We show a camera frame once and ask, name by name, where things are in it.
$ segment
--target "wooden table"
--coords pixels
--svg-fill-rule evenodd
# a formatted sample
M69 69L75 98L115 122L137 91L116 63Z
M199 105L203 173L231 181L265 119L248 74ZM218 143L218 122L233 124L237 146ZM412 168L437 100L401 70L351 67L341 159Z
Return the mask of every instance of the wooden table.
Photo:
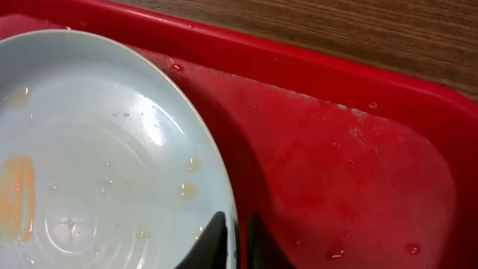
M478 102L478 0L115 0L443 84Z

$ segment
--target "plate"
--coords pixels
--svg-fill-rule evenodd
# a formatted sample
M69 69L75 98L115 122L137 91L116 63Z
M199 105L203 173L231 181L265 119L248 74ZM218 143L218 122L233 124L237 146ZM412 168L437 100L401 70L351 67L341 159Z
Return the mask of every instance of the plate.
M5 268L174 268L234 198L194 107L113 40L47 30L0 42ZM228 255L227 268L235 268Z

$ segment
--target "dirty plate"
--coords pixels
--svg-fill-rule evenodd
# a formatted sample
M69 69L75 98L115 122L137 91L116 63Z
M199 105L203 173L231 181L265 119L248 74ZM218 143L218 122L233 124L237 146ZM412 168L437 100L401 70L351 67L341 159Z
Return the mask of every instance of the dirty plate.
M0 42L3 268L174 268L235 204L184 94L132 50L79 31ZM228 255L227 268L235 268Z

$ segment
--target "brown wood surface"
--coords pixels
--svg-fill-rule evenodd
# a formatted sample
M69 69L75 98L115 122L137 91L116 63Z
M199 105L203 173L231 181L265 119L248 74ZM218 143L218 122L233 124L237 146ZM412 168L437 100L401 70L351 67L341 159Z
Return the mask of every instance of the brown wood surface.
M115 0L443 84L478 102L478 0Z

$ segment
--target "orange sauce smear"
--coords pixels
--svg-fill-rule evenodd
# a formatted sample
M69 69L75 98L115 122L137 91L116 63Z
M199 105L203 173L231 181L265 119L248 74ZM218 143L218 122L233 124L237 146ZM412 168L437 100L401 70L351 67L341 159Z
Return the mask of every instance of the orange sauce smear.
M34 178L30 157L14 156L4 163L0 175L0 238L19 241L31 238L35 218ZM27 224L23 229L25 199Z

